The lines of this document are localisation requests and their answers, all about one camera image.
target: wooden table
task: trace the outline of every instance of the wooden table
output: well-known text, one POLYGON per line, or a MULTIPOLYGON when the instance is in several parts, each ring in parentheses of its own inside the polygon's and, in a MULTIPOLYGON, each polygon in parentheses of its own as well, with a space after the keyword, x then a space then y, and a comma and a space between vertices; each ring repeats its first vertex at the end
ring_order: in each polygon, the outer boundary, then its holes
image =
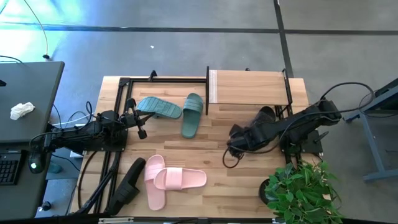
MULTIPOLYGON (((113 110, 120 77, 104 77, 99 93, 96 112, 113 110)), ((304 82, 301 78, 291 78, 290 87, 294 99, 293 112, 297 113, 308 106, 304 82)), ((205 96, 203 83, 135 83, 132 97, 141 101, 147 96, 156 96, 179 106, 183 106, 189 93, 205 96)), ((166 206, 159 211, 148 207, 144 172, 137 188, 140 194, 125 205, 118 216, 130 217, 226 217, 226 218, 272 218, 275 215, 258 197, 260 183, 275 172, 275 168, 285 166, 285 158, 279 148, 267 154, 246 154, 234 169, 227 169, 221 161, 226 149, 228 133, 233 124, 244 126, 253 119, 262 105, 210 104, 208 116, 203 112, 200 127, 194 139, 184 139, 181 134, 182 117, 172 119, 150 119, 144 126, 148 137, 140 140, 137 129, 129 130, 126 150, 122 153, 118 173, 118 184, 138 158, 145 160, 155 154, 164 157, 167 167, 201 169, 207 173, 207 184, 196 189, 167 191, 166 206)), ((303 154, 305 160, 316 161, 312 155, 303 154)), ((104 153, 98 152, 88 164, 81 186, 81 199, 84 203, 92 194, 100 179, 104 153)), ((229 154, 226 162, 233 164, 235 158, 229 154)), ((104 191, 101 209, 108 198, 108 188, 104 191)), ((76 211, 77 194, 73 198, 71 212, 76 211)))

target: computer keyboard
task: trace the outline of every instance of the computer keyboard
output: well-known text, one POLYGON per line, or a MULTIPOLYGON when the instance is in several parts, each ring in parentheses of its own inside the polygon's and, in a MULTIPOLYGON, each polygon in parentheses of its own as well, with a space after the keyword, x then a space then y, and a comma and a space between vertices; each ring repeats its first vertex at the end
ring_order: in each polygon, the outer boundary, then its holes
POLYGON ((21 150, 0 150, 0 185, 17 184, 21 153, 21 150))

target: wooden board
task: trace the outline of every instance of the wooden board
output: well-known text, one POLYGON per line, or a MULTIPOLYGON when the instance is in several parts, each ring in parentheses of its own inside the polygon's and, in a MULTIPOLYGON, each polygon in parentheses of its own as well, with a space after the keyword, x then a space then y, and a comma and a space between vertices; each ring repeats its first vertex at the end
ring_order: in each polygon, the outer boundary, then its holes
MULTIPOLYGON (((99 93, 96 112, 112 110, 120 77, 104 77, 99 93)), ((306 102, 308 98, 303 82, 292 85, 294 98, 306 102)), ((205 99, 205 84, 201 83, 135 83, 132 96, 137 102, 147 96, 156 96, 179 106, 183 106, 189 93, 197 93, 205 99)), ((305 106, 294 106, 294 113, 305 106)), ((204 187, 181 191, 168 191, 167 204, 159 211, 148 207, 146 188, 142 173, 137 188, 140 194, 125 205, 118 216, 134 217, 228 217, 228 218, 270 218, 275 217, 257 196, 260 183, 275 172, 275 168, 285 166, 284 156, 279 149, 267 154, 247 154, 234 169, 227 169, 221 161, 226 149, 228 132, 233 124, 244 126, 261 108, 261 105, 219 105, 212 104, 209 114, 203 116, 194 139, 184 139, 180 135, 182 117, 177 120, 150 119, 144 126, 148 137, 140 140, 137 129, 129 130, 126 150, 121 158, 118 184, 131 164, 138 158, 145 160, 154 154, 164 156, 166 166, 201 169, 207 173, 208 182, 204 187)), ((81 198, 84 203, 92 194, 100 179, 103 163, 103 152, 98 152, 87 167, 81 186, 81 198)), ((307 160, 316 160, 311 155, 304 156, 307 160)), ((235 160, 226 156, 226 162, 235 160)), ((108 189, 105 190, 104 209, 108 189)), ((76 211, 77 194, 72 203, 71 212, 76 211)))
MULTIPOLYGON (((282 72, 209 71, 209 102, 252 105, 287 105, 282 72)), ((290 78, 296 106, 307 106, 304 80, 290 78)))

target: black desk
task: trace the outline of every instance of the black desk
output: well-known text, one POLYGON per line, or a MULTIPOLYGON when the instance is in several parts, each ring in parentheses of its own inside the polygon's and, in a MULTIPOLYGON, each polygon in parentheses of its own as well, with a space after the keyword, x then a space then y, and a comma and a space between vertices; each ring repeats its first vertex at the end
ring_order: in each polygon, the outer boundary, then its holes
MULTIPOLYGON (((45 132, 52 104, 64 68, 63 62, 2 63, 0 79, 0 148, 28 149, 32 137, 45 132), (11 108, 31 102, 33 112, 10 119, 11 108)), ((47 166, 40 174, 32 174, 24 159, 17 185, 0 186, 0 220, 32 218, 44 196, 47 166)))

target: black plant pot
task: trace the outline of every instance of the black plant pot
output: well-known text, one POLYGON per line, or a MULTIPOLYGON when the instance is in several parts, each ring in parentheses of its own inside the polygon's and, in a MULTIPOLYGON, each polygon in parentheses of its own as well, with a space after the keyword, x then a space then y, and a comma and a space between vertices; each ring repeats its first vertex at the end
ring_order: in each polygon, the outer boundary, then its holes
POLYGON ((266 192, 265 192, 265 189, 268 185, 269 185, 269 179, 266 179, 265 181, 263 181, 261 183, 260 188, 259 188, 259 197, 260 197, 261 201, 264 202, 264 204, 266 204, 266 205, 269 202, 268 198, 266 197, 266 192))

